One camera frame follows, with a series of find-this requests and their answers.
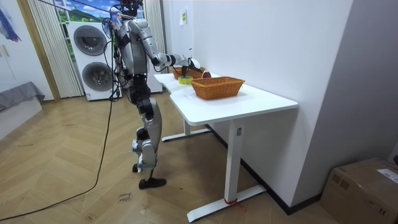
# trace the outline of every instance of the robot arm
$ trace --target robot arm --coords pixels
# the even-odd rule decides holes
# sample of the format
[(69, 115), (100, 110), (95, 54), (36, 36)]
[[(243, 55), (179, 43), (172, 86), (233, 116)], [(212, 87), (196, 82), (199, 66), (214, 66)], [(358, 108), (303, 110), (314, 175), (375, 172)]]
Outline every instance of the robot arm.
[(183, 67), (189, 67), (190, 69), (201, 72), (200, 64), (195, 59), (186, 58), (183, 55), (178, 54), (168, 55), (159, 52), (156, 42), (152, 36), (152, 32), (150, 31), (149, 24), (145, 19), (133, 19), (128, 21), (128, 28), (130, 31), (130, 36), (137, 35), (141, 39), (144, 50), (149, 56), (153, 65), (157, 67), (181, 65)]

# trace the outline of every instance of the washing machine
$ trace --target washing machine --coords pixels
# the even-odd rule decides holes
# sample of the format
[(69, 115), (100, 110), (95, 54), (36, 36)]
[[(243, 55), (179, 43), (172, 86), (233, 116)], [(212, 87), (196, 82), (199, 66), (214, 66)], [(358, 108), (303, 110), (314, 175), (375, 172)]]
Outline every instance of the washing machine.
[(110, 71), (111, 43), (104, 52), (104, 46), (111, 39), (105, 35), (102, 23), (67, 22), (66, 26), (87, 100), (108, 99), (112, 95), (112, 86), (115, 90), (117, 83), (112, 81)]

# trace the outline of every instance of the washing machine door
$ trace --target washing machine door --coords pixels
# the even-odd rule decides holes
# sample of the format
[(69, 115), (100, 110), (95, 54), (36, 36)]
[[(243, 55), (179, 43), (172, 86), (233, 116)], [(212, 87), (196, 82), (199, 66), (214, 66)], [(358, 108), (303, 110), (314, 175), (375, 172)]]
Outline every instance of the washing machine door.
[(93, 26), (81, 26), (76, 29), (73, 38), (76, 46), (87, 55), (97, 56), (104, 52), (106, 38), (104, 34)]
[(81, 74), (84, 83), (96, 91), (107, 91), (112, 89), (112, 74), (109, 67), (102, 62), (88, 64)]

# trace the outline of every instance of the small basket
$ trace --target small basket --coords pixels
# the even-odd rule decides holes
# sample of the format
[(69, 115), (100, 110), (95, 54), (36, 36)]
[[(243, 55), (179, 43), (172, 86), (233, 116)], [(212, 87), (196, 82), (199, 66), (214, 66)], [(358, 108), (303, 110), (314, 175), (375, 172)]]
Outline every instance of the small basket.
[[(174, 78), (178, 80), (178, 78), (182, 76), (182, 71), (181, 71), (182, 67), (175, 67), (175, 69), (174, 68), (171, 69), (174, 74)], [(197, 72), (195, 70), (189, 69), (186, 76), (191, 76), (193, 79), (201, 78), (201, 75), (206, 70), (206, 68), (200, 67), (200, 70), (202, 72)]]
[(197, 96), (204, 100), (236, 96), (243, 83), (244, 80), (232, 77), (201, 78), (191, 81)]

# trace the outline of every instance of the wooden floor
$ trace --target wooden floor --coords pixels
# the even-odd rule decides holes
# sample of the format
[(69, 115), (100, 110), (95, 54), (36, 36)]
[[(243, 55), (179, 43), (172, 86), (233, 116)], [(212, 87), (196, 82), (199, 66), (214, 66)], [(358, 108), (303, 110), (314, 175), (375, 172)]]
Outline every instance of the wooden floor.
[[(182, 117), (169, 94), (153, 97), (162, 111), (162, 136), (181, 133)], [(108, 113), (108, 101), (81, 97), (48, 103), (2, 139), (0, 218), (45, 207), (93, 186)], [(59, 206), (3, 223), (188, 223), (188, 211), (223, 198), (226, 150), (210, 133), (161, 143), (154, 176), (166, 178), (167, 185), (139, 190), (142, 174), (131, 172), (137, 161), (131, 141), (141, 125), (126, 98), (114, 103), (98, 185)], [(239, 190), (256, 184), (241, 167)], [(196, 223), (336, 223), (317, 203), (289, 217), (267, 194), (242, 205), (247, 212), (233, 206)]]

